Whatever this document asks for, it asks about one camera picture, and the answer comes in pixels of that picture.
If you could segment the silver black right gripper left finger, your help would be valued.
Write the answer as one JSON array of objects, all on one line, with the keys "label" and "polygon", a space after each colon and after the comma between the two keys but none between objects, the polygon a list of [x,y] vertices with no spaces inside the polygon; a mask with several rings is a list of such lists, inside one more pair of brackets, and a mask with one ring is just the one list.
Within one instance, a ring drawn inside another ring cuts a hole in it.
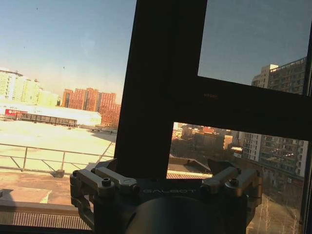
[{"label": "silver black right gripper left finger", "polygon": [[117,160],[99,162],[70,175],[71,203],[92,230],[125,230],[134,217],[140,186],[115,172]]}]

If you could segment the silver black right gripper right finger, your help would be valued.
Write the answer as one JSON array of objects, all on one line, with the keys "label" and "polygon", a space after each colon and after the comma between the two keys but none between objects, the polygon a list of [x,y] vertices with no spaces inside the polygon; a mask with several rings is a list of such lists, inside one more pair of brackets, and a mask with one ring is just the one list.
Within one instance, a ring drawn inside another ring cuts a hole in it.
[{"label": "silver black right gripper right finger", "polygon": [[229,161],[208,159],[213,176],[202,180],[201,188],[210,195],[225,193],[229,197],[246,197],[246,224],[254,218],[262,202],[263,178],[253,168],[241,169]]}]

